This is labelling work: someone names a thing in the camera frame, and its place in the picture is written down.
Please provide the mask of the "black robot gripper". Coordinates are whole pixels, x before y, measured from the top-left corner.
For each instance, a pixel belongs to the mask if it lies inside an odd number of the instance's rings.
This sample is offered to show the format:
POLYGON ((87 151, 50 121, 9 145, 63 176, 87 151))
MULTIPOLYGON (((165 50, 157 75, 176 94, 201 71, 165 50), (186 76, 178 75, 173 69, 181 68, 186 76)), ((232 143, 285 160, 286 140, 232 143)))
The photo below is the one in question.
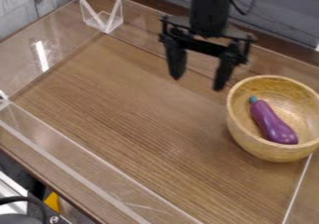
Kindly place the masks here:
POLYGON ((221 91, 238 58, 246 58, 254 37, 229 26, 230 7, 248 15, 234 0, 190 0, 189 15, 160 17, 158 42, 165 49, 169 75, 178 80, 185 72, 186 50, 218 57, 213 90, 221 91))

